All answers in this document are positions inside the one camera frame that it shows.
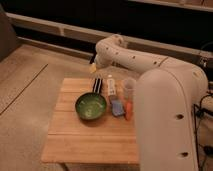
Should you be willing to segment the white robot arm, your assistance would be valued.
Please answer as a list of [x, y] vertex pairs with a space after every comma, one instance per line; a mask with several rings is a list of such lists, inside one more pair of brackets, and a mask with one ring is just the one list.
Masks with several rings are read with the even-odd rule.
[[208, 90], [201, 67], [170, 56], [129, 49], [114, 34], [95, 45], [94, 62], [137, 72], [133, 111], [140, 171], [199, 171], [193, 107]]

